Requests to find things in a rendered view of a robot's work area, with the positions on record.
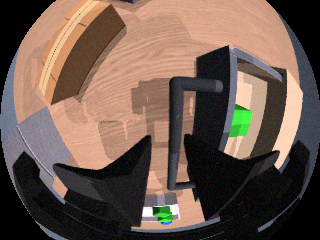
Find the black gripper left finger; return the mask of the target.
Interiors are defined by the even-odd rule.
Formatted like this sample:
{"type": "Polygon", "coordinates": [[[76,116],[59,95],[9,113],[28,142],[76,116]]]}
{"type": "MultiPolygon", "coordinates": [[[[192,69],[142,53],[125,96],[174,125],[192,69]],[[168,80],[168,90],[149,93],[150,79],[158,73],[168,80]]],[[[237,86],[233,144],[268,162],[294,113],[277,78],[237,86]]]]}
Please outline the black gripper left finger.
{"type": "Polygon", "coordinates": [[[151,150],[151,135],[146,135],[102,169],[78,168],[61,163],[52,167],[67,189],[110,203],[132,227],[141,227],[151,150]]]}

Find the green block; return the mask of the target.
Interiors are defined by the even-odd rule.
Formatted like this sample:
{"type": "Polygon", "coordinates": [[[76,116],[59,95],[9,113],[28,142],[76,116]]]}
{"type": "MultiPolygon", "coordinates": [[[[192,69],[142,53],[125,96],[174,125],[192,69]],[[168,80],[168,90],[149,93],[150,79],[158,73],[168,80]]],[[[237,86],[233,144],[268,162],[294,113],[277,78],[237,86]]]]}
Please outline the green block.
{"type": "Polygon", "coordinates": [[[158,217],[158,222],[170,222],[170,221],[173,221],[172,212],[171,212],[171,215],[166,216],[166,217],[164,217],[164,218],[158,217]]]}
{"type": "Polygon", "coordinates": [[[238,136],[247,135],[251,117],[252,117],[252,111],[238,104],[235,104],[234,117],[233,117],[233,122],[232,122],[229,137],[238,137],[238,136]]]}
{"type": "Polygon", "coordinates": [[[171,215],[170,206],[152,207],[152,215],[157,217],[166,217],[171,215]]]}

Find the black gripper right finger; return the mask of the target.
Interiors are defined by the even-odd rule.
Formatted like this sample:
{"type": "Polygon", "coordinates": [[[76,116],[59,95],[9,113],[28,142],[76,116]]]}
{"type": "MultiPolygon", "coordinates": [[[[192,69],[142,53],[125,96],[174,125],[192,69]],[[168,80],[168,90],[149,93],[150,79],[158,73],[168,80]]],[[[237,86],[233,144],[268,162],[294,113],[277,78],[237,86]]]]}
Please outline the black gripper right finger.
{"type": "Polygon", "coordinates": [[[218,218],[246,183],[275,165],[280,155],[274,150],[240,160],[190,134],[184,135],[184,149],[205,221],[218,218]]]}

